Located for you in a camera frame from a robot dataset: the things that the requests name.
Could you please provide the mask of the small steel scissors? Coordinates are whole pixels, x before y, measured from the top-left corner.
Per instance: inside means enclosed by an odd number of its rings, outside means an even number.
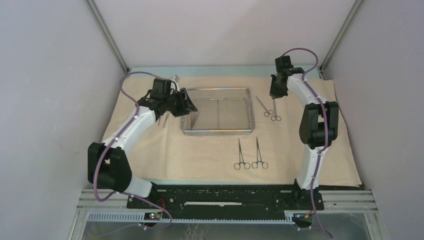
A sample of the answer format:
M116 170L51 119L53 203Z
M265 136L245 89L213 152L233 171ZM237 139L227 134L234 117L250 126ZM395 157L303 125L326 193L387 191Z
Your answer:
M260 106L263 108L263 110L264 110L263 115L265 117L270 117L271 115L274 114L274 111L272 109L268 109L258 96L256 96L255 98L258 101L258 103L260 104Z

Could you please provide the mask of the metal mesh instrument tray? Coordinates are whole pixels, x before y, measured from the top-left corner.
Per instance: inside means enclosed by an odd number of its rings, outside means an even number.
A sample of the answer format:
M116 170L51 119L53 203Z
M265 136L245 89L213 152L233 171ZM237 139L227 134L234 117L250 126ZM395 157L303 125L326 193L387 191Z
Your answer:
M188 96L200 115L190 130L190 116L180 120L186 136L249 135L256 128L252 94L247 87L192 88Z

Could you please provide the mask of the beige wrapping cloth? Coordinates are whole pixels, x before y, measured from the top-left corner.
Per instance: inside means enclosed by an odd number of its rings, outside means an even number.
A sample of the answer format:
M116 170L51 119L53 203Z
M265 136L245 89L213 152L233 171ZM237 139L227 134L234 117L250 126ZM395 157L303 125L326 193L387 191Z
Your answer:
M181 118L172 115L162 126L165 116L150 126L127 154L134 176L158 183L177 184L281 184L291 185L301 171L304 144L299 127L304 106L293 92L276 99L281 121L264 116L258 96L268 109L273 108L269 96L271 77L182 77L180 87L249 88L252 95L255 129L247 135L184 135ZM134 111L135 104L123 93L119 94L103 141L114 133ZM262 160L267 169L234 169L239 162L240 138L243 159L257 159L258 137ZM338 135L326 152L318 177L321 185L359 186L362 184L354 161L344 119L339 113Z

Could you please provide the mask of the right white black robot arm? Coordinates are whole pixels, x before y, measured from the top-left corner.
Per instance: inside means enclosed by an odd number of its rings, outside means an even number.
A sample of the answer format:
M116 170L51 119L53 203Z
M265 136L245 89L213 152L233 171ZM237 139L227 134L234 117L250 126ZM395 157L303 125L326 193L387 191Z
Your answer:
M318 176L323 158L338 137L339 105L327 101L308 83L306 72L294 67L287 54L275 59L276 74L271 75L269 95L273 100L289 93L303 106L299 138L304 144L301 170L294 182L291 204L304 209L319 190Z

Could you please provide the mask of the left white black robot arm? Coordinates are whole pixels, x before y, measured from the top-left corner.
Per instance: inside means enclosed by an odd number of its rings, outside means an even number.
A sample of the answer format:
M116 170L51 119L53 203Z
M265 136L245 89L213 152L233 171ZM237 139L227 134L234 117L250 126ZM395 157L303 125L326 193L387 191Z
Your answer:
M153 208L158 194L154 183L133 175L127 154L143 133L166 112L181 117L197 112L186 88L178 85L179 77L155 78L152 88L139 100L133 97L134 110L126 121L103 142L93 142L87 151L87 178L95 187L139 196L145 208Z

